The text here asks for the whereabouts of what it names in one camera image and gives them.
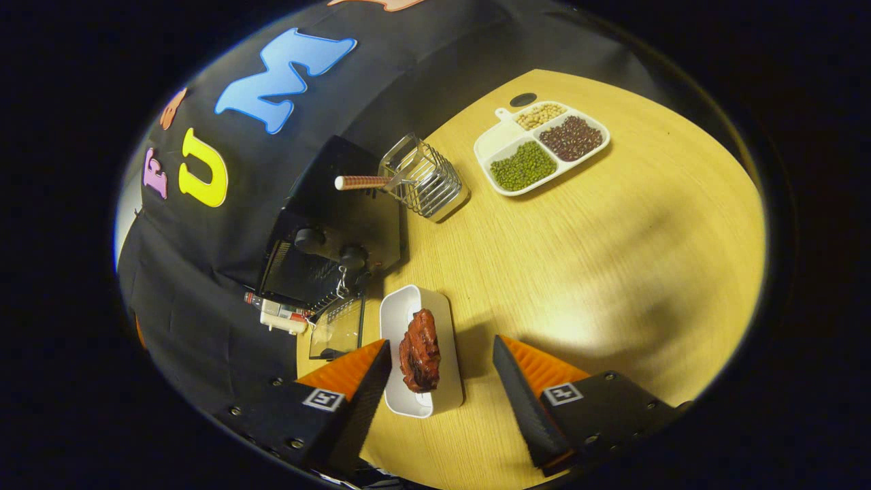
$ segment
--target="divided white plate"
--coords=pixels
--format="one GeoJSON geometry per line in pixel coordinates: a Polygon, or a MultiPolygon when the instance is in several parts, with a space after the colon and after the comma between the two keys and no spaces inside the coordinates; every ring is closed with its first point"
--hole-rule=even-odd
{"type": "Polygon", "coordinates": [[[425,419],[436,413],[457,408],[463,404],[463,382],[456,361],[454,324],[450,318],[450,303],[445,295],[418,288],[410,284],[381,300],[381,338],[390,341],[393,368],[384,388],[384,401],[393,413],[425,419]],[[399,368],[399,343],[408,331],[413,315],[426,308],[435,319],[435,334],[442,355],[439,362],[438,387],[429,393],[417,394],[402,381],[399,368]]]}
{"type": "Polygon", "coordinates": [[[523,193],[527,193],[530,190],[543,185],[544,183],[555,179],[560,174],[564,174],[569,169],[574,167],[575,165],[581,163],[584,160],[589,159],[596,153],[599,153],[602,148],[608,146],[608,143],[611,142],[611,133],[608,131],[608,128],[602,125],[602,123],[597,120],[591,118],[590,116],[580,112],[579,110],[569,107],[565,104],[561,104],[559,102],[553,100],[543,100],[541,102],[536,102],[536,104],[530,105],[526,107],[522,111],[519,112],[508,112],[506,109],[500,107],[496,109],[496,116],[500,119],[499,124],[491,127],[489,130],[485,131],[480,137],[478,137],[475,142],[475,146],[473,150],[475,152],[475,156],[478,159],[478,163],[481,165],[481,169],[484,172],[484,175],[487,176],[487,180],[490,181],[490,185],[502,195],[520,195],[523,193]],[[556,116],[554,119],[549,120],[548,122],[542,124],[541,126],[531,129],[529,131],[524,130],[519,124],[517,124],[517,118],[525,113],[529,112],[535,107],[543,104],[555,104],[560,105],[565,109],[565,112],[556,116]],[[538,139],[538,135],[551,129],[552,127],[559,126],[565,122],[565,120],[569,116],[578,116],[581,119],[587,121],[587,124],[594,128],[598,129],[602,132],[602,144],[593,148],[592,151],[585,154],[581,158],[573,161],[563,161],[560,160],[547,146],[542,144],[542,142],[538,139]],[[517,151],[517,147],[527,141],[536,141],[538,146],[542,148],[556,163],[557,170],[553,173],[544,177],[543,179],[533,182],[527,187],[524,187],[517,191],[509,191],[505,190],[496,183],[496,179],[493,177],[493,173],[490,171],[490,165],[497,160],[503,160],[509,158],[517,151]]]}

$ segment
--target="oven knob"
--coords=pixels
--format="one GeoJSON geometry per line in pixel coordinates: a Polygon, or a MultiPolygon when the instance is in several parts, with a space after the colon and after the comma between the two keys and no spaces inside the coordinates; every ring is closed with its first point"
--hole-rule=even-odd
{"type": "Polygon", "coordinates": [[[317,252],[326,242],[327,237],[314,228],[303,228],[294,237],[294,246],[305,254],[317,252]]]}
{"type": "Polygon", "coordinates": [[[366,265],[368,254],[366,250],[360,247],[347,247],[341,252],[339,263],[348,268],[350,271],[363,269],[366,265]]]}

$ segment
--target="wooden table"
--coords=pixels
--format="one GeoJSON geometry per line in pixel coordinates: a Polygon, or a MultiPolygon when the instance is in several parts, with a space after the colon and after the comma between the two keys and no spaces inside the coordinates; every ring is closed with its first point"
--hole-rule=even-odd
{"type": "MultiPolygon", "coordinates": [[[[589,373],[621,371],[671,405],[695,398],[741,340],[765,261],[761,199],[714,138],[634,93],[534,70],[465,108],[425,140],[453,162],[470,201],[436,224],[409,214],[410,261],[384,279],[451,303],[465,403],[430,419],[383,398],[361,457],[448,489],[526,488],[530,462],[491,362],[505,334],[589,373]],[[600,154],[516,198],[497,194],[472,153],[524,92],[585,112],[611,131],[600,154]]],[[[363,343],[379,338],[382,296],[366,305],[363,343]]],[[[309,333],[297,349],[300,376],[309,333]]]]}

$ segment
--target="letter m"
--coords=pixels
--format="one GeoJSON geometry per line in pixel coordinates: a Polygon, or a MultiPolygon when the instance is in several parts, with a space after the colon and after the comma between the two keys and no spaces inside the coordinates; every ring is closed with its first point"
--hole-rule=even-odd
{"type": "Polygon", "coordinates": [[[260,57],[267,70],[228,85],[215,104],[216,114],[226,109],[242,112],[266,123],[267,133],[276,134],[294,111],[294,103],[282,100],[275,104],[263,98],[303,93],[307,89],[306,82],[290,64],[303,65],[309,77],[317,77],[357,45],[350,38],[334,41],[305,36],[296,30],[294,27],[281,34],[263,48],[260,57]]]}

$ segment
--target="metal wire basket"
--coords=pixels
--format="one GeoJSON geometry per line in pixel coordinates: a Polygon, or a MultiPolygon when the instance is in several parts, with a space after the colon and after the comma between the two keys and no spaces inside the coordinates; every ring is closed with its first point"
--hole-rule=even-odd
{"type": "Polygon", "coordinates": [[[408,209],[440,221],[469,198],[469,188],[435,148],[414,133],[406,134],[381,159],[378,174],[402,182],[387,191],[408,209]]]}

